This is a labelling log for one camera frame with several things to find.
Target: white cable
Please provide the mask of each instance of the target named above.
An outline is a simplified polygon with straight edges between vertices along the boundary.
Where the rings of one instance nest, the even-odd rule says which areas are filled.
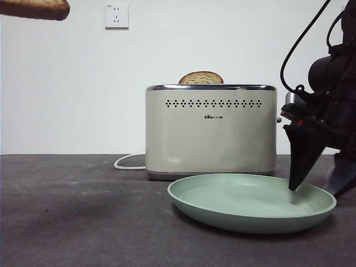
[[[119,170],[144,170],[146,168],[146,166],[124,167],[124,166],[118,165],[118,163],[124,159],[127,159],[129,157],[141,156],[141,155],[144,155],[144,154],[130,154],[130,155],[121,157],[113,163],[113,167],[116,169],[119,169]]]

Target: power cord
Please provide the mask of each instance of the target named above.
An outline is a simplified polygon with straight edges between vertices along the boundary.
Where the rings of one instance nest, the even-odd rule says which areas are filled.
[[[332,49],[333,46],[330,44],[330,35],[333,31],[333,28],[335,27],[336,23],[339,22],[340,19],[342,19],[343,15],[345,13],[345,10],[343,10],[337,17],[336,19],[334,20],[334,22],[332,23],[332,25],[330,26],[330,29],[329,29],[329,32],[328,32],[328,35],[327,35],[327,45],[329,47],[329,49]]]
[[[125,166],[118,165],[118,163],[124,159],[128,159],[129,157],[142,156],[142,155],[144,155],[144,154],[130,154],[130,155],[121,157],[113,163],[113,167],[116,169],[119,169],[119,170],[144,170],[146,168],[146,166],[125,167]]]
[[[299,38],[295,41],[293,47],[290,49],[289,53],[287,54],[283,64],[282,64],[282,67],[281,67],[281,70],[280,70],[280,79],[281,79],[281,82],[282,84],[284,85],[284,87],[292,92],[292,93],[301,93],[301,92],[304,92],[304,85],[298,85],[295,89],[292,89],[288,86],[288,84],[286,83],[286,81],[284,80],[284,69],[285,69],[285,66],[291,56],[291,54],[293,54],[295,48],[298,46],[298,44],[300,43],[300,41],[303,39],[303,37],[306,35],[306,33],[310,30],[310,28],[313,26],[313,24],[315,23],[315,21],[318,20],[318,18],[320,17],[320,15],[323,13],[323,11],[326,9],[327,5],[330,3],[331,0],[326,0],[325,3],[323,4],[323,6],[321,7],[321,9],[318,11],[318,13],[315,15],[315,17],[312,19],[312,21],[309,23],[309,25],[305,28],[305,30],[302,32],[302,34],[299,36]]]

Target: toaster logo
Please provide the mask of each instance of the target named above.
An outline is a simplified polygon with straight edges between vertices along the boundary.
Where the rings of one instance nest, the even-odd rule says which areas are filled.
[[[206,118],[206,119],[213,119],[213,118],[223,118],[223,117],[222,117],[222,116],[205,115],[204,118]]]

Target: toaster chrome trim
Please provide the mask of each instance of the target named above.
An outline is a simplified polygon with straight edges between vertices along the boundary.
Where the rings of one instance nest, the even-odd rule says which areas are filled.
[[[268,90],[276,91],[271,85],[225,85],[225,84],[179,84],[179,85],[153,85],[146,91],[158,90]]]
[[[202,174],[225,174],[226,172],[164,172],[164,171],[150,171],[146,169],[146,173],[149,179],[159,181],[176,181],[181,178],[202,175]],[[254,175],[266,175],[274,176],[274,171],[267,172],[230,172],[232,174],[254,174]]]

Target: white wall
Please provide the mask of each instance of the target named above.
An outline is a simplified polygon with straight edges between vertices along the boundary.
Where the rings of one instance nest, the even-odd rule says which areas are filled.
[[[127,2],[129,30],[105,31],[98,0],[69,0],[63,22],[0,16],[2,154],[144,152],[145,88],[197,70],[225,83],[274,85],[281,108],[281,63],[324,0]],[[332,1],[297,49],[290,85],[307,84],[312,62],[327,55],[343,3]],[[342,32],[333,35],[336,42]]]

